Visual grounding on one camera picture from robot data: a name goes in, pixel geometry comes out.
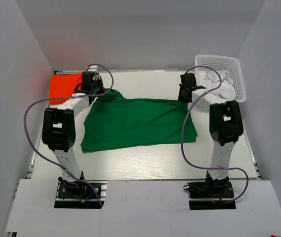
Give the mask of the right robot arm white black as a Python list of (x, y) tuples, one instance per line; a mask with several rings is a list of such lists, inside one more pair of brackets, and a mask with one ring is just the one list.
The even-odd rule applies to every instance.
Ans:
[(232, 150), (243, 134), (243, 123), (239, 103), (226, 101), (198, 86), (195, 75), (180, 76), (178, 101), (198, 104), (209, 112), (209, 133), (213, 139), (211, 165), (207, 168), (207, 179), (227, 181)]

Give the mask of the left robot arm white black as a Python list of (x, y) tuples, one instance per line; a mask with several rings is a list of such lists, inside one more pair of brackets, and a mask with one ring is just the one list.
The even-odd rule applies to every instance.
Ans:
[(85, 71), (81, 76), (83, 88), (75, 89), (73, 99), (68, 99), (56, 108), (46, 108), (43, 117), (42, 142), (56, 156), (62, 166), (62, 177), (68, 182), (84, 179), (73, 149), (76, 140), (75, 117), (92, 104), (94, 95), (106, 91), (97, 71)]

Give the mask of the green t shirt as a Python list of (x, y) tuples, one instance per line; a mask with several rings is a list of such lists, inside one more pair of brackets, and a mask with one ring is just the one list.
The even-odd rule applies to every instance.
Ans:
[(127, 99), (112, 89), (94, 101), (84, 121), (81, 150), (194, 143), (198, 134), (187, 112), (187, 104), (176, 100)]

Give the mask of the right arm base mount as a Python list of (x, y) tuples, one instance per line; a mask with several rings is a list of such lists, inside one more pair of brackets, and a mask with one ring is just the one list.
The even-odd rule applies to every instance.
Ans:
[(190, 182), (183, 186), (188, 192), (190, 210), (233, 210), (235, 201), (226, 203), (235, 198), (232, 183), (218, 189), (209, 188), (205, 182)]

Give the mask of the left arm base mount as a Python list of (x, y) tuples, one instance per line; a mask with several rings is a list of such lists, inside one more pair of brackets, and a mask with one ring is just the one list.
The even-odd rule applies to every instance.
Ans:
[(92, 187), (78, 181), (68, 182), (59, 177), (54, 208), (101, 209), (102, 207), (96, 194), (100, 199), (101, 205), (103, 205), (106, 198), (107, 182), (92, 181), (91, 185)]

